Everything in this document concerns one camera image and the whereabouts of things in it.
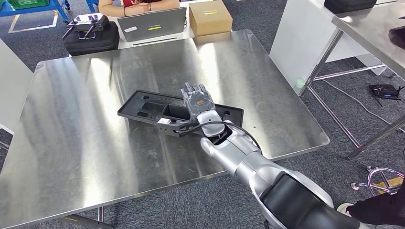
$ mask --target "person's leg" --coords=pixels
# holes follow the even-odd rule
[[[405,182],[397,194],[381,194],[359,201],[346,210],[362,223],[405,226]]]

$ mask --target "cardboard box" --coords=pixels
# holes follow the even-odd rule
[[[195,37],[230,32],[232,17],[221,0],[191,3],[190,27]]]

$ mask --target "laptop lid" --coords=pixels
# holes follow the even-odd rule
[[[118,18],[127,42],[183,32],[186,7]]]

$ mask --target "stainless steel table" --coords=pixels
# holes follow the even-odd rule
[[[0,228],[22,227],[224,173],[195,135],[117,115],[137,90],[203,83],[278,160],[329,139],[249,30],[44,61],[0,174]]]
[[[405,124],[405,115],[389,125],[382,132],[376,134],[368,142],[361,145],[351,134],[351,132],[337,118],[333,111],[324,103],[324,101],[319,97],[314,89],[310,87],[310,84],[313,81],[324,80],[373,68],[379,68],[384,65],[389,67],[396,74],[405,77],[405,50],[392,44],[388,37],[390,29],[405,26],[405,20],[399,19],[403,16],[405,16],[405,2],[403,0],[388,3],[384,2],[382,4],[377,4],[371,9],[358,10],[336,15],[332,19],[332,23],[336,25],[337,29],[333,37],[331,37],[330,43],[328,47],[326,47],[323,57],[309,77],[306,86],[300,93],[303,94],[305,88],[308,87],[309,91],[315,96],[315,98],[331,115],[333,120],[355,144],[357,149],[348,154],[347,157],[349,159],[354,158],[356,155],[365,151],[370,145],[383,139],[385,136]],[[358,42],[362,47],[364,47],[367,51],[369,51],[384,64],[345,71],[342,73],[317,76],[322,65],[325,63],[326,59],[333,51],[343,33],[348,34],[351,38],[353,38],[356,42]]]

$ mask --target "person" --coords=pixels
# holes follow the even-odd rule
[[[384,193],[356,204],[341,204],[338,212],[362,223],[397,225],[405,227],[405,182],[396,194]]]
[[[100,13],[111,17],[126,17],[152,10],[169,10],[179,7],[179,0],[123,0],[124,7],[113,6],[113,0],[99,0]]]

